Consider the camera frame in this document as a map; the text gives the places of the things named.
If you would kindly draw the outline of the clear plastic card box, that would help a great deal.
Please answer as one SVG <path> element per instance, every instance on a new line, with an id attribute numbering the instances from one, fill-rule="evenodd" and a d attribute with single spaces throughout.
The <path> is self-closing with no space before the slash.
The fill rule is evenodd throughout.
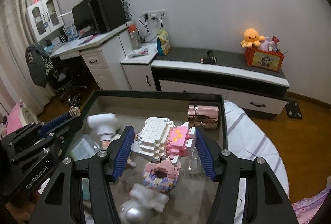
<path id="1" fill-rule="evenodd" d="M 83 134 L 72 146 L 69 153 L 75 161 L 78 161 L 94 156 L 100 149 L 100 145 L 96 141 L 87 134 Z"/>

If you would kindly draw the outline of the black hair claw clip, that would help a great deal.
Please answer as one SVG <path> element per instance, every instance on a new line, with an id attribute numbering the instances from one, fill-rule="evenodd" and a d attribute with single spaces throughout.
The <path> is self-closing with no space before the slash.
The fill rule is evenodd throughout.
<path id="1" fill-rule="evenodd" d="M 81 112 L 80 112 L 80 95 L 76 95 L 73 97 L 71 105 L 70 105 L 70 109 L 68 111 L 68 117 L 77 117 L 80 116 Z"/>

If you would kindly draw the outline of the clear glass bottle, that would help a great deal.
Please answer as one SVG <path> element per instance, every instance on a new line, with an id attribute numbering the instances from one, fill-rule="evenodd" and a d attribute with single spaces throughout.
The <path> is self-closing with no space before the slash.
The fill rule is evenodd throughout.
<path id="1" fill-rule="evenodd" d="M 201 175 L 204 173 L 198 151 L 195 147 L 188 155 L 188 171 L 192 175 Z"/>

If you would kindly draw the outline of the rose gold metal canister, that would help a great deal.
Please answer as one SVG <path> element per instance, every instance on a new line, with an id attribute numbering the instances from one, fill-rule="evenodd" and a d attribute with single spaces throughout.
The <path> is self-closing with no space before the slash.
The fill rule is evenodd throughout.
<path id="1" fill-rule="evenodd" d="M 190 127 L 202 127 L 214 130 L 219 125 L 219 107 L 207 105 L 189 105 L 188 123 Z"/>

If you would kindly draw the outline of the pink white block house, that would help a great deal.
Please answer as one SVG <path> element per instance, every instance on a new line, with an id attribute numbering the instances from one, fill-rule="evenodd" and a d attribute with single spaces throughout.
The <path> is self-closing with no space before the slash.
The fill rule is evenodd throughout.
<path id="1" fill-rule="evenodd" d="M 131 145 L 132 152 L 150 162 L 170 158 L 174 164 L 195 147 L 196 128 L 189 123 L 176 126 L 169 118 L 149 117 Z"/>

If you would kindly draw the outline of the pig girl figurine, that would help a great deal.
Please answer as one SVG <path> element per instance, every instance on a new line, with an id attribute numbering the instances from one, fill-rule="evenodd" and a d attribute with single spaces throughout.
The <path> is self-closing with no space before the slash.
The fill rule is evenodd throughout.
<path id="1" fill-rule="evenodd" d="M 130 149 L 128 137 L 122 139 L 120 134 L 103 134 L 100 136 L 102 149 L 111 152 L 111 156 L 118 166 L 125 166 L 125 163 L 131 168 L 136 167 L 136 163 L 130 159 Z"/>

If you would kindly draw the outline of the pink bedding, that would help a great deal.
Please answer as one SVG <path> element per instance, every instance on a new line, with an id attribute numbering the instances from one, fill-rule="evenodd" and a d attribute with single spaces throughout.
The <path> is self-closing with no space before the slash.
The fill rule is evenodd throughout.
<path id="1" fill-rule="evenodd" d="M 311 198 L 305 198 L 292 204 L 299 224 L 309 223 L 323 204 L 330 191 L 330 185 Z"/>

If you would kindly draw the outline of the beige curtain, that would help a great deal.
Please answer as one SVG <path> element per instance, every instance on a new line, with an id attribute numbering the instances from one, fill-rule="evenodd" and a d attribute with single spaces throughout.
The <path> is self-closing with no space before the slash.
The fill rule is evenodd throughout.
<path id="1" fill-rule="evenodd" d="M 20 100 L 35 114 L 43 111 L 47 92 L 34 85 L 25 51 L 34 42 L 26 11 L 32 0 L 1 0 L 1 105 L 10 112 Z"/>

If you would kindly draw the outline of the white spray nozzle head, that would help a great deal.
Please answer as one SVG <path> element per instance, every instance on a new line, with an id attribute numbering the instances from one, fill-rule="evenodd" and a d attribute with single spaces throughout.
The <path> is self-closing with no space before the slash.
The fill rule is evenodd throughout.
<path id="1" fill-rule="evenodd" d="M 102 142 L 111 140 L 119 129 L 118 118 L 113 113 L 89 115 L 87 124 Z"/>

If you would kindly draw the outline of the striped white tablecloth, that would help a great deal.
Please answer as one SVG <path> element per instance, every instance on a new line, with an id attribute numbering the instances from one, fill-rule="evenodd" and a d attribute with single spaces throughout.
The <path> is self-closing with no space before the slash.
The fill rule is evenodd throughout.
<path id="1" fill-rule="evenodd" d="M 285 165 L 272 141 L 235 103 L 225 100 L 224 108 L 228 149 L 242 159 L 254 160 L 263 157 L 272 168 L 285 193 L 289 194 Z"/>

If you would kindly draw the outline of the black office chair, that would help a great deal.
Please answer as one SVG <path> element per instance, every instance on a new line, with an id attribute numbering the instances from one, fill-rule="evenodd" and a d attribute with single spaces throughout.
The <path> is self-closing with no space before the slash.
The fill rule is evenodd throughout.
<path id="1" fill-rule="evenodd" d="M 66 68 L 60 71 L 52 69 L 47 75 L 47 82 L 60 96 L 61 102 L 67 102 L 69 105 L 75 99 L 80 98 L 83 90 L 88 88 L 80 73 L 69 71 Z"/>

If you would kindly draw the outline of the dark hanging jacket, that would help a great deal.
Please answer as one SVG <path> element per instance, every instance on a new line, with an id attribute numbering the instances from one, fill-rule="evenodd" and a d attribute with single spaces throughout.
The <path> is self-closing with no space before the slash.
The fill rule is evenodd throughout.
<path id="1" fill-rule="evenodd" d="M 34 84 L 45 88 L 55 71 L 49 55 L 39 43 L 33 43 L 26 48 L 25 59 Z"/>

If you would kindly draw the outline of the white astronaut figure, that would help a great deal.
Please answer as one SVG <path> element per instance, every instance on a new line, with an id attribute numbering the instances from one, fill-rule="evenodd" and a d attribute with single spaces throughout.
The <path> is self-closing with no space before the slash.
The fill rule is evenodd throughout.
<path id="1" fill-rule="evenodd" d="M 169 196 L 155 189 L 135 184 L 129 192 L 129 200 L 119 208 L 121 223 L 148 223 L 153 213 L 162 213 Z"/>

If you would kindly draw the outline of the black floor scale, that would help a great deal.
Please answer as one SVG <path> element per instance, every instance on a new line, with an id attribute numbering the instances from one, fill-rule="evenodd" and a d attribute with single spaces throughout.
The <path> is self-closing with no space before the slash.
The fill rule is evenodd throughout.
<path id="1" fill-rule="evenodd" d="M 285 105 L 287 116 L 292 119 L 302 119 L 302 113 L 299 104 L 295 100 L 288 100 Z"/>

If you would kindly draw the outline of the pink donut block model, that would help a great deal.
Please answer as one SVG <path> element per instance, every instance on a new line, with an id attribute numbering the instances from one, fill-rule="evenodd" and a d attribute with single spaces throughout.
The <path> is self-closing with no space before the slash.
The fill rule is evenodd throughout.
<path id="1" fill-rule="evenodd" d="M 160 163 L 148 162 L 144 167 L 143 184 L 150 189 L 167 193 L 177 184 L 182 164 L 173 164 L 170 158 Z"/>

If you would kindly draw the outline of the pink black storage box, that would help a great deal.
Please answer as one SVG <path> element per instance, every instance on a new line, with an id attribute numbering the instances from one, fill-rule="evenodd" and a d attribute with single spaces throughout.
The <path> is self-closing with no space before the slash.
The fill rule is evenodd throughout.
<path id="1" fill-rule="evenodd" d="M 32 223 L 209 223 L 218 185 L 197 152 L 227 144 L 223 99 L 96 92 L 65 142 Z"/>

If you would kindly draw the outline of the white desk with drawers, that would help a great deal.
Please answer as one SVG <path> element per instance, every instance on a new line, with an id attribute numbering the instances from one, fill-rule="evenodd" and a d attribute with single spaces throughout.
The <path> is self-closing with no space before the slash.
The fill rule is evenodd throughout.
<path id="1" fill-rule="evenodd" d="M 101 90 L 128 91 L 131 86 L 121 61 L 132 52 L 129 21 L 105 34 L 66 42 L 51 52 L 50 57 L 61 60 L 82 57 Z"/>

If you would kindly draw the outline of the small white side cabinet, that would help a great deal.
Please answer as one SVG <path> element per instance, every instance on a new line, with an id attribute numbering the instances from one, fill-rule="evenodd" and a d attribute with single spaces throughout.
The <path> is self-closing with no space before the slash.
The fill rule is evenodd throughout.
<path id="1" fill-rule="evenodd" d="M 150 65 L 157 55 L 156 43 L 147 43 L 121 61 L 133 91 L 156 91 Z"/>

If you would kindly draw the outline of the black computer monitor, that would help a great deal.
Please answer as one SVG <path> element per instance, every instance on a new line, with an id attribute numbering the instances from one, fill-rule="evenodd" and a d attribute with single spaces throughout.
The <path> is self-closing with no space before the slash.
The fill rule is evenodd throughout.
<path id="1" fill-rule="evenodd" d="M 77 31 L 90 27 L 88 32 L 96 33 L 90 1 L 91 0 L 83 0 L 72 9 L 72 16 Z"/>

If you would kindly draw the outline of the black white tv cabinet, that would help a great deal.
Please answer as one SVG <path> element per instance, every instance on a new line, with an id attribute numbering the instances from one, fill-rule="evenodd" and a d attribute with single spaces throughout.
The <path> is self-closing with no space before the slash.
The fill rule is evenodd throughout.
<path id="1" fill-rule="evenodd" d="M 251 67 L 239 53 L 213 50 L 216 63 L 204 64 L 207 49 L 173 48 L 151 62 L 156 89 L 164 92 L 222 94 L 240 108 L 279 115 L 289 103 L 283 72 Z"/>

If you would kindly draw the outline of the orange cap water bottle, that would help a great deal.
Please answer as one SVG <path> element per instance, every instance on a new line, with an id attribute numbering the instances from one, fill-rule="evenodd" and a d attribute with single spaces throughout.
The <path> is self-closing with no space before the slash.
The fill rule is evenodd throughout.
<path id="1" fill-rule="evenodd" d="M 142 44 L 141 44 L 140 34 L 136 25 L 135 24 L 130 25 L 128 27 L 128 31 L 130 33 L 131 39 L 133 40 L 134 49 L 135 50 L 140 49 L 142 47 Z"/>

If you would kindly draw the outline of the orange toy storage box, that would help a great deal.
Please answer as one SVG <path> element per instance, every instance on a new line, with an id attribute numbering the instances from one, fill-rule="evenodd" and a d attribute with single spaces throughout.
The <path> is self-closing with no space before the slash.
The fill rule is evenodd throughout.
<path id="1" fill-rule="evenodd" d="M 258 48 L 246 48 L 245 59 L 248 66 L 280 72 L 284 55 L 281 52 L 265 52 Z"/>

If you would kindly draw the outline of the black computer tower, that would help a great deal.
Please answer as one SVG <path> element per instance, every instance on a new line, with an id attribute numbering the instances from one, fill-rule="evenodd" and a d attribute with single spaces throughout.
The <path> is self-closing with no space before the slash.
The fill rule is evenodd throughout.
<path id="1" fill-rule="evenodd" d="M 97 32 L 110 32 L 127 22 L 121 0 L 91 0 L 90 6 Z"/>

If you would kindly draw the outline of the black massage gun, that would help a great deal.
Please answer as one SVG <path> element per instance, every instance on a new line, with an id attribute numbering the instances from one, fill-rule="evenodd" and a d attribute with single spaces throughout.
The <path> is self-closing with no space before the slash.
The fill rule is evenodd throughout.
<path id="1" fill-rule="evenodd" d="M 207 57 L 200 59 L 201 64 L 216 64 L 217 58 L 214 56 L 212 50 L 207 51 Z"/>

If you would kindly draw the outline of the yellow blue snack bag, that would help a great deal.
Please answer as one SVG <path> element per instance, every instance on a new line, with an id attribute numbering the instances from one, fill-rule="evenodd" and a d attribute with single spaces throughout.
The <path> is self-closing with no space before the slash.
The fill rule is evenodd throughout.
<path id="1" fill-rule="evenodd" d="M 161 28 L 157 34 L 157 51 L 161 56 L 166 56 L 170 52 L 170 43 L 168 33 L 164 28 Z"/>

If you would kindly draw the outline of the orange octopus plush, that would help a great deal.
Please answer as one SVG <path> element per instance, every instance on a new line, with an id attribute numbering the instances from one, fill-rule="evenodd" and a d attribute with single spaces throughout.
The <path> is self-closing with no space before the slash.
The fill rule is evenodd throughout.
<path id="1" fill-rule="evenodd" d="M 241 41 L 243 48 L 259 47 L 261 42 L 265 40 L 265 36 L 260 35 L 256 29 L 249 28 L 244 31 L 244 39 Z"/>

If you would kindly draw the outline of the white wall cabinet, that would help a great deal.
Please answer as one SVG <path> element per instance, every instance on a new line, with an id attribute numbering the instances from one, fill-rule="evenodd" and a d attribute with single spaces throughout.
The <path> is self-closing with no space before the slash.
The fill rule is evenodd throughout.
<path id="1" fill-rule="evenodd" d="M 64 26 L 57 0 L 40 0 L 27 8 L 28 23 L 36 41 Z"/>

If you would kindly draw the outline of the white wall power strip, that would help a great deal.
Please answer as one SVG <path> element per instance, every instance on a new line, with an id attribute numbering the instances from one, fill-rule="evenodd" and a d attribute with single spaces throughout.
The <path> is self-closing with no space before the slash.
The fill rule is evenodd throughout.
<path id="1" fill-rule="evenodd" d="M 145 12 L 143 12 L 143 16 L 148 16 L 148 19 L 152 19 L 152 18 L 164 19 L 167 17 L 167 10 L 160 9 L 160 10 L 153 10 L 153 11 L 145 11 Z"/>

